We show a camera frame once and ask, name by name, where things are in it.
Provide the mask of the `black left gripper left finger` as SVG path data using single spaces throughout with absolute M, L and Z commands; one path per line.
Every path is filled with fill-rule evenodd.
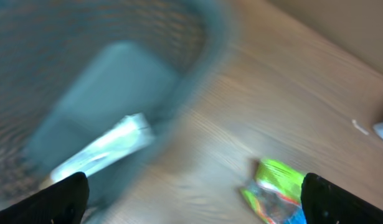
M 79 224 L 87 208 L 87 176 L 77 172 L 0 211 L 0 224 Z

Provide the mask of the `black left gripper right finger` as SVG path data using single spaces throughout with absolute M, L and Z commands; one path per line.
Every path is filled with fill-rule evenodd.
M 383 224 L 383 210 L 314 173 L 301 187 L 307 224 Z

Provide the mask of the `green candy bag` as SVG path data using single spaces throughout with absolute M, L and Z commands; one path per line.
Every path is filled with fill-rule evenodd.
M 301 204 L 304 178 L 303 173 L 278 160 L 262 159 L 240 194 L 266 224 L 306 224 Z

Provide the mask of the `white tube gold cap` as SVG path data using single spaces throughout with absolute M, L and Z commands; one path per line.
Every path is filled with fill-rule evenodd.
M 53 169 L 39 188 L 50 187 L 77 172 L 90 177 L 116 161 L 148 147 L 153 140 L 151 126 L 143 114 L 125 116 L 105 134 Z

